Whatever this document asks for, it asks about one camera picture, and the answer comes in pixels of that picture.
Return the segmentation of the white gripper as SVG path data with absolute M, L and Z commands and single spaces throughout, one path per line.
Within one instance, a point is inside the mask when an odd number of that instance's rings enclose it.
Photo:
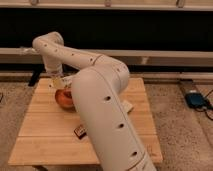
M 47 68 L 46 69 L 47 74 L 52 78 L 52 84 L 55 89 L 63 89 L 64 88 L 64 83 L 62 80 L 63 76 L 63 69 L 61 67 L 58 68 Z

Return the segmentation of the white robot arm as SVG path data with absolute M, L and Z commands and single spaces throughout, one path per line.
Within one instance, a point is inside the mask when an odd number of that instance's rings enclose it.
M 126 64 L 66 47 L 58 32 L 35 38 L 32 46 L 51 76 L 61 76 L 64 64 L 78 70 L 72 78 L 72 99 L 103 171 L 157 171 L 119 99 L 130 78 Z

